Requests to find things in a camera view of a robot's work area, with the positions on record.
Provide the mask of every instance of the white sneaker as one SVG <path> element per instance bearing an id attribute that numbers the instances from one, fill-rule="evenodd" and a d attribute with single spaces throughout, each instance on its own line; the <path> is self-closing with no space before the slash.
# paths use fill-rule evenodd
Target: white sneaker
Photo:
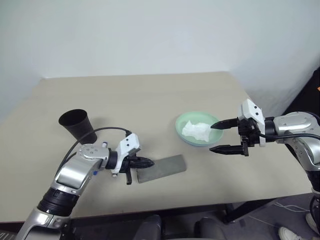
<path id="1" fill-rule="evenodd" d="M 317 229 L 316 222 L 315 222 L 315 220 L 312 218 L 311 213 L 308 213 L 307 215 L 305 215 L 305 220 L 306 220 L 306 222 L 308 223 L 309 227 L 310 227 L 313 231 L 315 231 L 318 235 L 320 235 L 319 232 L 318 232 L 318 229 Z"/>
<path id="2" fill-rule="evenodd" d="M 279 228 L 278 233 L 281 240 L 306 240 L 283 226 Z"/>

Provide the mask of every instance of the green bowl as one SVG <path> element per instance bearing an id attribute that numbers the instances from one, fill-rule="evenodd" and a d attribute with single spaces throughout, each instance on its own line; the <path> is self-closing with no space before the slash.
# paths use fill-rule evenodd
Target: green bowl
<path id="1" fill-rule="evenodd" d="M 216 122 L 219 122 L 219 120 L 216 117 L 210 115 L 209 113 L 202 111 L 190 111 L 181 114 L 175 121 L 176 132 L 178 133 L 179 137 L 182 138 L 182 140 L 193 146 L 207 147 L 213 145 L 221 139 L 224 133 L 223 130 L 212 129 L 209 134 L 209 142 L 203 140 L 196 140 L 193 136 L 182 135 L 182 129 L 185 127 L 188 121 L 190 121 L 192 124 L 205 123 L 212 125 Z"/>

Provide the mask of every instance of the black paper cup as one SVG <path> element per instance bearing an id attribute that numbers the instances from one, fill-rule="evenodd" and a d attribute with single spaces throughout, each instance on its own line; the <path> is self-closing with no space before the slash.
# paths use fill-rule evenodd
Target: black paper cup
<path id="1" fill-rule="evenodd" d="M 67 129 L 75 139 L 79 140 L 85 134 L 93 131 L 88 114 L 82 109 L 73 109 L 65 112 L 59 118 L 59 124 Z M 97 140 L 95 132 L 80 140 L 81 144 L 93 144 Z"/>

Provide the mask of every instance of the crumpled tissue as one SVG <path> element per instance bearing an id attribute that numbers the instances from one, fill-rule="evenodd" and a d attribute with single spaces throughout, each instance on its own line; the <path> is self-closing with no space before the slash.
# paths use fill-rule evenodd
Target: crumpled tissue
<path id="1" fill-rule="evenodd" d="M 202 140 L 208 143 L 211 130 L 211 125 L 209 124 L 203 122 L 192 124 L 191 121 L 188 121 L 182 129 L 182 135 L 194 137 L 196 140 Z"/>

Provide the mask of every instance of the table surface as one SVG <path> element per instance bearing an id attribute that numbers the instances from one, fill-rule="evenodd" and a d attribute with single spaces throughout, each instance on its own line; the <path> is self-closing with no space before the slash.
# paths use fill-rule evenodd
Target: table surface
<path id="1" fill-rule="evenodd" d="M 0 126 L 0 222 L 23 221 L 48 190 L 74 138 L 58 124 L 64 112 L 81 108 L 94 128 L 113 126 L 139 137 L 139 156 L 153 160 L 182 154 L 187 170 L 132 185 L 108 170 L 93 177 L 72 217 L 132 213 L 235 203 L 309 193 L 304 170 L 282 144 L 249 148 L 249 157 L 221 155 L 183 142 L 176 118 L 204 111 L 218 119 L 237 115 L 248 98 L 227 72 L 95 76 L 44 79 Z M 97 133 L 115 148 L 122 131 Z M 219 144 L 240 144 L 237 128 Z"/>

